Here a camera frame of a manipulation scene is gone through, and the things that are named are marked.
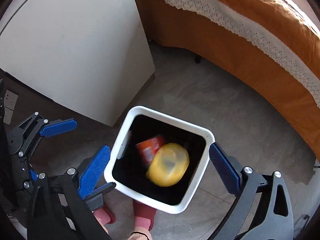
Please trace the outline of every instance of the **blue gripper pad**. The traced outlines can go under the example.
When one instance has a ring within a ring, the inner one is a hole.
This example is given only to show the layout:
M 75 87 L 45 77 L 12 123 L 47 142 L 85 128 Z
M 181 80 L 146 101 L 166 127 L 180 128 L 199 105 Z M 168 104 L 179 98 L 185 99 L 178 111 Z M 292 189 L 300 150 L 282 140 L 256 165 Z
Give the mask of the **blue gripper pad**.
M 91 195 L 94 191 L 97 182 L 99 181 L 105 167 L 110 161 L 110 148 L 107 145 L 102 146 L 99 152 L 95 155 L 91 163 L 82 173 L 79 179 L 79 196 L 84 199 Z
M 240 195 L 240 176 L 217 143 L 210 145 L 209 157 L 228 192 L 235 196 Z
M 33 169 L 30 169 L 31 178 L 36 181 L 38 179 L 38 175 L 35 173 Z
M 69 132 L 77 128 L 76 120 L 68 119 L 54 124 L 49 124 L 43 127 L 39 132 L 40 136 L 51 137 L 60 133 Z

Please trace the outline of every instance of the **orange bedspread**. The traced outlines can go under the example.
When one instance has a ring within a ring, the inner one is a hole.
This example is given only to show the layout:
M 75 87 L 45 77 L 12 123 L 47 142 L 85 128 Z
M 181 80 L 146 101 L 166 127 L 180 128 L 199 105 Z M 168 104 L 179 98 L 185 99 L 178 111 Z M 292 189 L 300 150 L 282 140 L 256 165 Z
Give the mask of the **orange bedspread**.
M 185 48 L 241 79 L 268 100 L 320 158 L 320 109 L 309 91 L 246 39 L 164 0 L 135 0 L 148 39 Z M 218 0 L 259 23 L 319 78 L 320 39 L 288 0 Z

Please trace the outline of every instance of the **bed leg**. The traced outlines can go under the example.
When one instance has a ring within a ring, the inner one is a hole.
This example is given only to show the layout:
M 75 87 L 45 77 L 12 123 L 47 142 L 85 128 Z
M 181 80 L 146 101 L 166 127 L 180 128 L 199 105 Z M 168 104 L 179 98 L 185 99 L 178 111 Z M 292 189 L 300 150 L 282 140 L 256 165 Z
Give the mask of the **bed leg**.
M 201 56 L 199 56 L 198 54 L 195 55 L 195 62 L 196 64 L 199 64 L 201 61 Z

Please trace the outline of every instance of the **orange snack package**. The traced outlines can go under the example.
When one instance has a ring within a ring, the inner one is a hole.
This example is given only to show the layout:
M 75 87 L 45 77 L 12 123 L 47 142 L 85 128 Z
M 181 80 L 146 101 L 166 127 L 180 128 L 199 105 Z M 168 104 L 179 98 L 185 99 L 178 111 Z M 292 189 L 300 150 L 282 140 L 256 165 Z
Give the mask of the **orange snack package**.
M 136 145 L 142 161 L 146 167 L 149 167 L 157 151 L 164 145 L 164 138 L 161 135 L 157 135 L 146 141 L 138 143 Z

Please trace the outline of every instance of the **white lace trim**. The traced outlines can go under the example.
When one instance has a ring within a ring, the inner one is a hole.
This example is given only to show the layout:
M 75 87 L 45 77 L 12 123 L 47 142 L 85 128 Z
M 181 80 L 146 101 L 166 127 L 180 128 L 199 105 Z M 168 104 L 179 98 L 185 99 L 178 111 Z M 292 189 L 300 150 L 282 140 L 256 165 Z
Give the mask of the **white lace trim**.
M 235 12 L 218 0 L 164 0 L 167 4 L 196 12 L 245 38 L 283 67 L 312 95 L 320 108 L 320 81 L 303 61 L 281 40 L 256 22 Z

